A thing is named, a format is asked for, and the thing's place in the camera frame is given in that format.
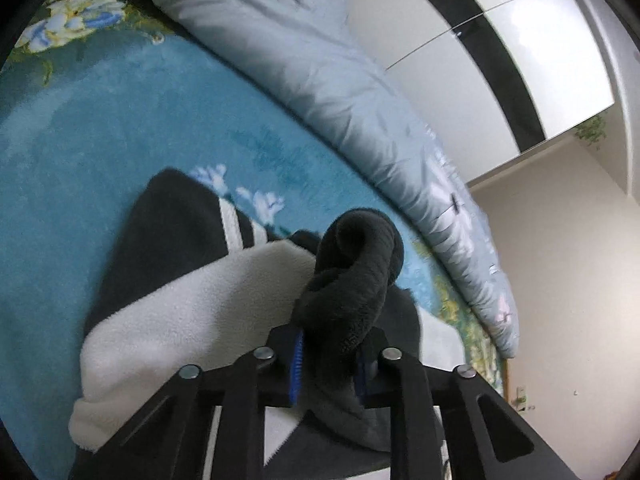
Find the black white fleece jacket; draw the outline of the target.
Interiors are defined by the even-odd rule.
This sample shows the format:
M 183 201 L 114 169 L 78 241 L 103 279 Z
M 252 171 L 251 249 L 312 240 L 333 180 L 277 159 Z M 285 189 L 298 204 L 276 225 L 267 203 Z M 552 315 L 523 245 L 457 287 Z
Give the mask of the black white fleece jacket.
M 81 398 L 70 416 L 75 464 L 85 466 L 181 365 L 210 370 L 259 346 L 288 322 L 319 256 L 348 229 L 374 231 L 387 274 L 363 272 L 344 296 L 426 365 L 465 360 L 458 331 L 420 308 L 396 280 L 404 245 L 393 222 L 354 209 L 323 234 L 281 238 L 179 170 L 152 177 L 130 211 L 86 318 Z

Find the green hanging plant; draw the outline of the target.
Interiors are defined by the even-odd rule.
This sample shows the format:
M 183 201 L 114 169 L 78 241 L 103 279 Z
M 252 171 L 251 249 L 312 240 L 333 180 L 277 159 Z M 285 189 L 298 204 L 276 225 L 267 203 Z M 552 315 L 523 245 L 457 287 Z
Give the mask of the green hanging plant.
M 574 137 L 598 150 L 606 138 L 605 118 L 597 114 L 581 122 L 575 127 Z

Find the teal floral bed blanket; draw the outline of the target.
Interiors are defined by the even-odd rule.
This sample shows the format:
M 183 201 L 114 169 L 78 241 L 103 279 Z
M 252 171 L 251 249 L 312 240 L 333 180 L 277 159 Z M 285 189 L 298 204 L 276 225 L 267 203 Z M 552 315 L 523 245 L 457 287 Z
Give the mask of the teal floral bed blanket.
M 501 352 L 438 255 L 292 110 L 152 0 L 46 0 L 1 71 L 1 422 L 37 478 L 72 470 L 86 318 L 134 203 L 168 168 L 281 238 L 382 212 L 404 245 L 398 287 L 502 388 Z

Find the white black wardrobe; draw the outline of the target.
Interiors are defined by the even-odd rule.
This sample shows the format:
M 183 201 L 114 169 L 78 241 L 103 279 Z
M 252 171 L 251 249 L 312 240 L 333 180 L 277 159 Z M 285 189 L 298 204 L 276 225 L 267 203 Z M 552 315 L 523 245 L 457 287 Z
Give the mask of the white black wardrobe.
M 348 22 L 468 182 L 614 102 L 576 0 L 349 0 Z

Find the blue floral quilt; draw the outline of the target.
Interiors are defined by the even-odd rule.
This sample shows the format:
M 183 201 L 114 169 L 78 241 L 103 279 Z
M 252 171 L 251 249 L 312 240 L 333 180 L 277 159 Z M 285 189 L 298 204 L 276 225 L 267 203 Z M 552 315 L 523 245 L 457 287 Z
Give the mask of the blue floral quilt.
M 422 234 L 501 354 L 520 326 L 484 211 L 347 25 L 346 0 L 152 0 L 294 112 Z

